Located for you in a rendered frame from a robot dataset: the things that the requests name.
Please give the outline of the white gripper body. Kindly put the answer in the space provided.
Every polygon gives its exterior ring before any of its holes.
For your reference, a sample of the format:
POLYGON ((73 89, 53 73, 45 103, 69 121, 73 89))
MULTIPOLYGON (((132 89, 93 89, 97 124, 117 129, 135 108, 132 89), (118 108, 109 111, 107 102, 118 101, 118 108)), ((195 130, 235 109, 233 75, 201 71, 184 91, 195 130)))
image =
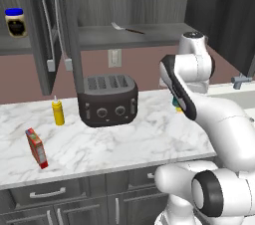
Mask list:
POLYGON ((192 82, 187 83, 186 86, 193 93, 205 95, 208 92, 209 82, 208 81, 192 82))

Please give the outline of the red cereal box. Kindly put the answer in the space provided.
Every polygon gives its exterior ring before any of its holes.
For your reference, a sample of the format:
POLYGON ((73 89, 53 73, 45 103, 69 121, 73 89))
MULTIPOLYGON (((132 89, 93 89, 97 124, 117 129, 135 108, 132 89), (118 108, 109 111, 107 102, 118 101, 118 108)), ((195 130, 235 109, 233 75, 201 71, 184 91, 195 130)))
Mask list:
POLYGON ((48 160, 46 157, 45 149, 41 138, 31 127, 26 131, 26 136, 28 139, 28 143, 30 145, 31 152, 39 164, 39 166, 44 169, 48 166, 48 160))

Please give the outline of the green and yellow can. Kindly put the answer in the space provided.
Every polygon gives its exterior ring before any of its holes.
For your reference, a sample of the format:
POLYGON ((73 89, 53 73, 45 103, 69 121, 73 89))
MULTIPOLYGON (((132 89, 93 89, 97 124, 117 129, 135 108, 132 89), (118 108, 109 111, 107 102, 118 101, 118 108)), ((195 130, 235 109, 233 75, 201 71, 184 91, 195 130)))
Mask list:
POLYGON ((173 98, 172 98, 172 105, 175 107, 175 111, 176 111, 177 113, 183 113, 183 110, 182 110, 182 108, 179 106, 179 103, 178 103, 176 97, 173 97, 173 98))

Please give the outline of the white sink basin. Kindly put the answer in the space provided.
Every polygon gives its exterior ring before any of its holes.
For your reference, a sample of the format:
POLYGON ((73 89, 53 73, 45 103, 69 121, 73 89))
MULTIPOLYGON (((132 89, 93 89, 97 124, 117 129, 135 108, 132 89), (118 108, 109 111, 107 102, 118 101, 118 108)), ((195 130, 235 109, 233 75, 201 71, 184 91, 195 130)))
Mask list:
POLYGON ((235 90, 231 83, 210 85, 207 94, 214 98, 229 99, 244 110, 255 109, 255 81, 244 83, 235 90))

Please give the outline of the grey sink tap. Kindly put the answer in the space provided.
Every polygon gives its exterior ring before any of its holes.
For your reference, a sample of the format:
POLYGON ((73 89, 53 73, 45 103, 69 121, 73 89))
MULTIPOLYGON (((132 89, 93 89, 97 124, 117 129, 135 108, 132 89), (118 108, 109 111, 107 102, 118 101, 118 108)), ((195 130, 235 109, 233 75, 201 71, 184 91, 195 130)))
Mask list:
POLYGON ((251 78, 245 77, 243 74, 239 74, 238 77, 232 77, 231 78, 231 83, 233 84, 233 88, 235 90, 240 90, 241 89, 241 85, 243 83, 249 83, 251 81, 252 81, 251 78))

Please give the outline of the dark four-slot toaster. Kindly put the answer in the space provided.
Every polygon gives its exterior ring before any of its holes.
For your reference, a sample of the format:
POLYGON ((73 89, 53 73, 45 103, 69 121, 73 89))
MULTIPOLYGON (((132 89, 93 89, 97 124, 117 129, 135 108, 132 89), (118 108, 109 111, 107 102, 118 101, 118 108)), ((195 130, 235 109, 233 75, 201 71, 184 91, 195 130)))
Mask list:
POLYGON ((84 78, 85 92, 78 94, 81 120, 90 127, 130 123, 137 114, 138 88, 133 78, 106 74, 84 78))

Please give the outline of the dark grey drawer front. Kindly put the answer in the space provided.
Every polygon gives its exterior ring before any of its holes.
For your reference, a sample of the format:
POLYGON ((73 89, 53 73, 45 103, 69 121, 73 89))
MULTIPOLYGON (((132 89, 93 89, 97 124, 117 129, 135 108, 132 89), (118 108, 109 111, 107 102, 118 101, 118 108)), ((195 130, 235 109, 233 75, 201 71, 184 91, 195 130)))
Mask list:
POLYGON ((43 204, 90 195, 90 182, 85 178, 68 179, 11 189, 17 206, 43 204))
POLYGON ((155 173, 156 166, 133 169, 128 173, 128 190, 136 190, 154 186, 154 179, 148 179, 148 173, 155 173))

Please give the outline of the dark grey base cabinet door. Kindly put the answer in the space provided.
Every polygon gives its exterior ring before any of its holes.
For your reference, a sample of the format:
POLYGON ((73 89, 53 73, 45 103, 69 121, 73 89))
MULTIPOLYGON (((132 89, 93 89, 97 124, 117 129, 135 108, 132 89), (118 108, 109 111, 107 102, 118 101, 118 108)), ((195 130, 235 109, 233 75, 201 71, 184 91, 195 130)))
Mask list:
POLYGON ((0 214, 0 225, 49 225, 47 210, 51 211, 54 225, 58 225, 51 207, 32 208, 0 214))
POLYGON ((64 225, 109 225, 107 198, 76 200, 54 206, 61 209, 64 225))
POLYGON ((120 202, 119 225, 153 225, 166 207, 168 195, 155 187, 109 195, 109 225, 117 225, 116 198, 120 202))

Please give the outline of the yellow squeeze bottle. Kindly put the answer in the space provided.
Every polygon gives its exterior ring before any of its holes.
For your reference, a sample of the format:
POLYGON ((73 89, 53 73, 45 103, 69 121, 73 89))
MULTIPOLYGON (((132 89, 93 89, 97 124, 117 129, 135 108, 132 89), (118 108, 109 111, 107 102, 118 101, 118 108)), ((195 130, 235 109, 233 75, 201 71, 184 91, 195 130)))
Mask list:
POLYGON ((52 110, 54 115, 54 120, 56 125, 63 125, 65 123, 64 111, 62 107, 62 102, 54 97, 52 101, 52 110))

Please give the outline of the jar with blue lid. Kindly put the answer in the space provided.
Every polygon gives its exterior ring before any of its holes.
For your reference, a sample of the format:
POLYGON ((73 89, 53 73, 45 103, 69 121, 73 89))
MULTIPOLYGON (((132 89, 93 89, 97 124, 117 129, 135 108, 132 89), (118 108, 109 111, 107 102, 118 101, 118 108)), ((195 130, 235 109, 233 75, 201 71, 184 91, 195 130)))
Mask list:
POLYGON ((27 36, 27 28, 22 8, 6 9, 5 20, 9 34, 13 38, 23 38, 27 36))

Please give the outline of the dark grey wall cabinet door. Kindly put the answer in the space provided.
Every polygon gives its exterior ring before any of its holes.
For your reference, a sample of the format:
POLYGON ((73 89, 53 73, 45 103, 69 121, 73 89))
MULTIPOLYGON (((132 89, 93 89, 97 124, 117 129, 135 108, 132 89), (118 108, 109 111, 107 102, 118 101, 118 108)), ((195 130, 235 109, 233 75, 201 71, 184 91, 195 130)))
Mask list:
POLYGON ((61 27, 63 40, 68 57, 73 64, 73 77, 77 94, 84 92, 84 79, 81 61, 79 29, 77 22, 76 0, 63 0, 59 2, 61 14, 61 27))
POLYGON ((54 41, 56 64, 55 72, 49 72, 47 67, 47 61, 52 58, 52 55, 42 2, 35 0, 20 0, 20 3, 24 11, 27 32, 30 39, 41 91, 44 96, 49 96, 53 91, 62 52, 56 24, 55 0, 45 1, 49 12, 54 41))
POLYGON ((255 75, 255 0, 217 0, 209 46, 246 77, 255 75))

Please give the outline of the white wall outlet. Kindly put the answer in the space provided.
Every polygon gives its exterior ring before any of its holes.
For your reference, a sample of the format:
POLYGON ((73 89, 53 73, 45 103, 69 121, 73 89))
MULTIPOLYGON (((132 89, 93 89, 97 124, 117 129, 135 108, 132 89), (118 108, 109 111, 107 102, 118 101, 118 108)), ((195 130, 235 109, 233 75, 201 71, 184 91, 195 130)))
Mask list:
POLYGON ((118 68, 122 65, 122 50, 108 50, 108 60, 110 68, 118 68))

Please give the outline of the open grey wall cabinet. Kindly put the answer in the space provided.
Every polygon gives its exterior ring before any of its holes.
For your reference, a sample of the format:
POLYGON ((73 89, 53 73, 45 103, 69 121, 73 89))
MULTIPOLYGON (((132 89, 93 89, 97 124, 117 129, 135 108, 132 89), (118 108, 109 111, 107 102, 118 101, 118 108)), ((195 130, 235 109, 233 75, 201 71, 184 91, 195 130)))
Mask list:
POLYGON ((5 20, 5 10, 20 8, 19 0, 0 0, 0 55, 31 54, 29 37, 13 38, 10 36, 5 20))
POLYGON ((78 0, 80 45, 84 51, 175 44, 195 29, 187 21, 188 0, 78 0), (144 32, 118 31, 120 27, 144 32))

